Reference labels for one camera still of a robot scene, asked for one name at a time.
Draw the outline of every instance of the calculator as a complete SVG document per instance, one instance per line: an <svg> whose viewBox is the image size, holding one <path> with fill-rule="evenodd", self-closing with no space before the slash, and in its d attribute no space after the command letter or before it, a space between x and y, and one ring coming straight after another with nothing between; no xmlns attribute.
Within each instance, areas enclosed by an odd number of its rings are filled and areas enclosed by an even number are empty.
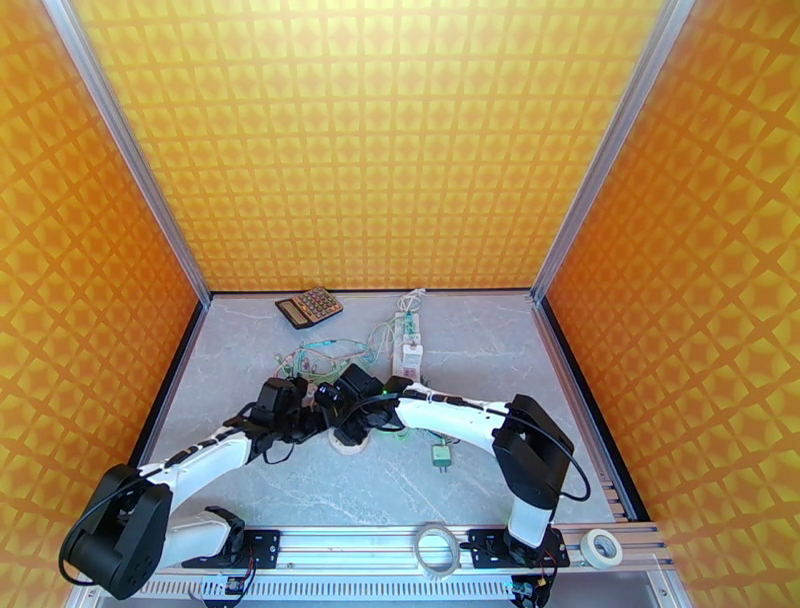
<svg viewBox="0 0 800 608"><path fill-rule="evenodd" d="M342 312L342 304L324 287L315 287L288 300L279 300L275 306L295 329L311 327Z"/></svg>

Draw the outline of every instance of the aluminum frame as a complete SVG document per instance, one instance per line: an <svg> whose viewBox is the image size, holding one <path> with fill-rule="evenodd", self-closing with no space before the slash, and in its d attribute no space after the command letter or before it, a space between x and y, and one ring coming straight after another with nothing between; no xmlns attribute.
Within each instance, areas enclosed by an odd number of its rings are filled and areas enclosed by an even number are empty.
<svg viewBox="0 0 800 608"><path fill-rule="evenodd" d="M600 140L581 185L575 193L561 228L550 246L539 274L531 288L534 302L541 302L567 258L583 222L589 215L600 189L605 183L622 146L628 137L661 68L667 60L683 28L695 0L666 0L650 38L633 69L611 122Z"/></svg>
<svg viewBox="0 0 800 608"><path fill-rule="evenodd" d="M611 454L600 437L600 432L589 413L589 407L583 398L583 393L578 387L575 376L572 374L569 363L567 363L567 359L564 356L564 351L561 350L561 345L558 343L555 332L550 325L550 320L547 318L540 303L532 302L531 314L533 315L536 330L542 338L547 354L550 357L550 362L553 364L553 369L561 383L561 389L564 391L564 396L567 398L567 403L572 410L572 415L575 417L578 430L586 445L586 451L589 452L589 458L597 471L600 482L610 482L614 488L621 488L622 481L616 474ZM626 513L634 512L633 504L630 500L620 496L620 502L622 502Z"/></svg>
<svg viewBox="0 0 800 608"><path fill-rule="evenodd" d="M169 380L169 386L167 387L167 392L164 395L164 399L159 409L158 417L155 420L155 424L150 429L144 428L142 430L143 433L147 433L147 442L144 445L144 449L139 457L139 461L135 464L137 467L144 463L150 462L150 457L153 454L156 440L161 434L161 428L164 426L164 422L169 414L169 408L172 404L172 400L175 398L175 393L178 391L178 387L181 384L183 373L186 371L186 366L189 364L189 359L191 358L194 347L197 344L197 339L200 337L200 332L203 329L203 323L205 323L206 317L208 316L208 311L209 307L201 307L200 313L197 315L197 319L189 330L189 337L186 341L186 347L180 355L180 361L175 369L175 374Z"/></svg>
<svg viewBox="0 0 800 608"><path fill-rule="evenodd" d="M651 585L666 588L665 573L674 568L661 533L653 523L602 524L623 548L623 562L615 570L647 572ZM459 541L467 539L473 527L447 526ZM564 572L596 572L580 553L580 539L593 524L563 524L558 529L572 565ZM418 528L413 526L297 526L282 527L281 549L275 570L261 571L251 599L297 599L309 601L386 599L406 601L461 601L509 599L511 576L536 573L521 569L475 570L468 551L461 551L461 567L442 583L422 576L411 550ZM423 549L426 559L437 559L442 551ZM220 599L220 585L226 570L184 570L168 568L155 575L134 597L142 599L186 599L191 591L208 599ZM76 588L67 606L89 608L109 595L97 588ZM673 598L662 597L660 606Z"/></svg>
<svg viewBox="0 0 800 608"><path fill-rule="evenodd" d="M197 299L203 308L208 308L211 304L211 290L178 227L175 216L170 211L164 193L161 191L139 143L136 141L103 66L86 36L80 17L69 0L42 0L42 3L75 63L75 67L78 68L78 73L89 90L100 116L108 126L111 137L117 144L147 206L175 253L175 257L178 258L192 289L197 294Z"/></svg>

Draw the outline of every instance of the black cable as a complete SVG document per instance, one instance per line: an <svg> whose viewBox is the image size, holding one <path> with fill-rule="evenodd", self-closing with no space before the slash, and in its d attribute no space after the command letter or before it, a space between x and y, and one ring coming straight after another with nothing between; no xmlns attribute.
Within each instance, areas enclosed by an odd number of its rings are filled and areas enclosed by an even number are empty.
<svg viewBox="0 0 800 608"><path fill-rule="evenodd" d="M255 406L256 406L256 402L255 401L251 401L250 403L245 405L242 409L240 409L239 413L236 414L236 416L244 416L247 413L248 410L253 409Z"/></svg>
<svg viewBox="0 0 800 608"><path fill-rule="evenodd" d="M286 462L287 460L289 460L289 457L290 457L290 456L291 456L291 455L294 453L294 446L295 446L295 444L293 443L293 444L292 444L292 447L291 447L291 448L289 448L289 453L288 453L288 454L286 454L286 456L284 456L284 457L283 457L283 458L281 458L280 460L276 460L275 462L270 462L269 460L267 460L267 453L266 453L266 452L264 452L264 453L262 454L262 456L263 456L263 458L264 458L264 462L266 462L267 464L280 464L280 463L282 463L282 462Z"/></svg>
<svg viewBox="0 0 800 608"><path fill-rule="evenodd" d="M372 405L373 403L381 403L382 401L396 401L401 397L398 393L382 393L380 395L375 395L373 397L367 397L366 399L362 399L361 401L356 401L353 404L353 409L351 413L356 410L363 410L368 405Z"/></svg>
<svg viewBox="0 0 800 608"><path fill-rule="evenodd" d="M371 427L371 428L375 429L376 431L383 431L384 433L400 433L401 431L408 430L408 427L403 426L403 424L401 424L399 422L393 422L392 421L392 418L393 418L392 412L384 411L384 412L379 412L379 413L384 414L384 416L383 416L384 420L381 423L383 426L373 426L373 427Z"/></svg>
<svg viewBox="0 0 800 608"><path fill-rule="evenodd" d="M486 411L492 414L499 414L501 416L505 416L506 418L509 418L514 422L519 422L520 424L524 424L529 429L532 429L537 433L539 433L542 437L547 438L553 445L555 445L559 450L561 450L564 453L564 455L567 458L569 458L569 461L572 464L572 466L574 466L575 469L578 471L578 475L581 476L581 479L583 480L583 485L586 488L586 493L583 496L574 496L572 494L569 494L568 492L561 492L560 495L563 496L564 498L569 498L570 500L574 500L575 502L586 502L587 500L589 500L589 497L592 495L592 488L589 485L589 478L586 477L586 473L584 472L583 468L581 467L581 465L578 464L578 461L575 460L575 457L569 451L567 446L565 446L563 443L561 443L558 439L553 437L543 428L536 426L535 424L533 424L528 420L525 420L524 418L517 418L516 416L512 416L511 413L503 414L502 412L497 412L494 410L486 410Z"/></svg>
<svg viewBox="0 0 800 608"><path fill-rule="evenodd" d="M459 543L458 546L461 549L465 549L467 551L473 551L473 550L474 551L480 551L482 553L485 553L489 557L493 557L495 559L506 559L506 558L508 558L507 555L506 556L500 555L499 553L497 553L497 551L492 551L489 547L484 546L484 545L479 545L478 543L463 542L463 543Z"/></svg>
<svg viewBox="0 0 800 608"><path fill-rule="evenodd" d="M80 580L70 576L67 573L66 569L64 568L64 564L67 561L67 556L66 556L67 549L66 549L66 547L67 547L67 540L69 539L69 537L72 536L81 527L81 525L83 525L83 523L87 519L89 519L92 515L94 515L100 509L100 507L106 506L108 503L110 503L115 498L117 498L119 496L122 496L126 492L129 492L131 490L131 488L133 488L134 486L140 484L141 482L143 482L148 477L152 477L153 475L155 475L157 473L161 473L163 470L164 469L154 469L154 470L150 471L149 473L147 473L146 475L142 475L141 477L137 477L136 479L133 479L133 480L129 481L125 485L120 486L114 492L112 492L111 494L109 494L108 496L106 496L104 498L101 498L99 501L97 501L95 504L93 504L91 507L89 507L86 510L86 512L84 512L84 514L81 515L78 518L78 521L76 521L74 524L72 524L72 527L69 529L69 532L67 532L67 535L64 537L64 542L61 543L61 548L58 551L58 571L61 574L61 576L64 578L65 581L67 581L68 583L71 583L72 585L75 585L77 587L92 587L93 585L97 584L94 581L80 581Z"/></svg>
<svg viewBox="0 0 800 608"><path fill-rule="evenodd" d="M242 589L242 592L239 594L239 597L237 597L233 601L233 604L225 604L226 608L236 608L236 606L238 606L242 602L242 600L244 599L244 596L246 596L250 592L250 587L253 586L253 582L256 580L256 571L257 570L258 570L258 565L256 563L256 560L255 560L255 557L254 557L254 554L253 554L253 547L250 547L250 561L247 564L247 571L245 572L245 575L244 575L244 578L247 581L247 583L245 584L244 589ZM209 608L208 602L206 602L205 598L198 597L198 596L194 595L192 592L189 592L189 597L194 599L194 600L199 600L200 602L203 603L203 606L205 606L205 608ZM213 601L214 602L220 602L220 601L226 602L227 600L216 600L215 599Z"/></svg>

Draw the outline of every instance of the green connector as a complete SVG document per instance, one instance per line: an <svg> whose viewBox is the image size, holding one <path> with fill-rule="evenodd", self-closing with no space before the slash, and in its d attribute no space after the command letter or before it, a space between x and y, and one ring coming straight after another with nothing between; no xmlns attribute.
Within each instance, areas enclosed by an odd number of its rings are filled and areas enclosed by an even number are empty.
<svg viewBox="0 0 800 608"><path fill-rule="evenodd" d="M447 467L453 464L449 445L433 446L431 448L431 458L433 459L433 466L438 467L440 473L446 473Z"/></svg>

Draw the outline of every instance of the tape roll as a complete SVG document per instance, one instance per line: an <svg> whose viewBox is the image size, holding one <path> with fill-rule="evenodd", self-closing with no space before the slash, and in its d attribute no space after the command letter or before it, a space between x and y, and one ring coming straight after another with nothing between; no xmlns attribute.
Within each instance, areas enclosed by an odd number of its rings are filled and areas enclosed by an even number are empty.
<svg viewBox="0 0 800 608"><path fill-rule="evenodd" d="M608 570L622 563L622 545L608 530L594 528L581 539L581 553L590 566Z"/></svg>
<svg viewBox="0 0 800 608"><path fill-rule="evenodd" d="M336 430L333 427L328 429L328 441L334 450L345 456L354 456L355 454L360 454L369 444L369 435L367 435L366 438L364 438L364 441L358 445L345 445L336 439L336 435L334 435L335 432Z"/></svg>
<svg viewBox="0 0 800 608"><path fill-rule="evenodd" d="M422 559L419 544L426 536L438 536L447 542L447 548L450 550L450 563L441 566L432 566ZM422 573L432 581L441 581L455 572L461 565L459 557L461 555L461 547L458 544L458 539L453 535L450 530L439 524L428 524L423 526L414 537L414 557L417 559Z"/></svg>

